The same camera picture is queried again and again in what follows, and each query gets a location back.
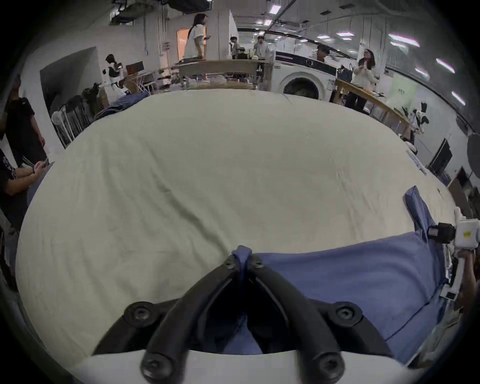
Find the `wooden table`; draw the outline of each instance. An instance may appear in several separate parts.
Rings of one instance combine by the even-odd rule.
[[[340,93],[342,89],[345,89],[348,92],[353,92],[356,95],[363,97],[364,99],[367,99],[368,101],[372,102],[375,106],[383,109],[385,111],[385,114],[383,115],[382,119],[380,120],[380,123],[385,124],[386,120],[392,116],[396,120],[400,122],[400,125],[403,127],[402,134],[405,137],[410,137],[410,130],[413,129],[412,124],[410,121],[407,120],[405,116],[402,114],[398,113],[395,111],[393,108],[390,108],[387,104],[385,104],[383,101],[381,101],[379,98],[375,97],[374,95],[366,92],[362,88],[358,88],[357,86],[353,85],[352,83],[336,79],[335,84],[337,85],[337,91],[335,93],[335,97],[333,99],[333,102],[338,104],[338,101],[340,99]]]
[[[204,74],[223,73],[248,73],[252,76],[254,84],[257,84],[257,68],[263,67],[263,79],[260,82],[260,89],[270,90],[273,63],[264,60],[199,60],[189,63],[175,64],[172,67],[164,68],[178,70],[180,78],[192,77]]]

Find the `white sheet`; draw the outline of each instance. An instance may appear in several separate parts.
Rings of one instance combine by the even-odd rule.
[[[434,220],[453,223],[448,190],[353,110],[259,91],[148,97],[93,123],[46,175],[20,235],[18,287],[68,368],[127,305],[181,296],[239,244],[309,252],[413,231],[413,185]]]

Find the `long black hair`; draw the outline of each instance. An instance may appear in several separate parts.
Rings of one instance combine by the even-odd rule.
[[[193,25],[190,28],[190,31],[188,31],[188,36],[187,39],[190,37],[190,32],[192,31],[193,27],[195,27],[197,24],[201,24],[204,18],[207,17],[205,13],[197,13],[193,19]]]
[[[365,49],[366,51],[370,52],[370,58],[367,60],[367,69],[371,70],[375,66],[375,55],[369,49]],[[365,62],[365,58],[362,57],[359,60],[359,66],[361,66]]]

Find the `washing machine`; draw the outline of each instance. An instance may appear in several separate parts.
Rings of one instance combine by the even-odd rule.
[[[271,91],[329,101],[335,78],[336,68],[331,65],[291,53],[277,52]]]

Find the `hand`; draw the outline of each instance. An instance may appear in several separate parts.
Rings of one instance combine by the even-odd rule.
[[[38,173],[39,171],[41,171],[42,168],[43,170],[45,170],[46,168],[45,163],[43,161],[38,161],[33,167],[35,173]]]
[[[45,146],[45,139],[41,134],[38,134],[38,140],[40,141],[40,144],[42,144],[42,147]]]

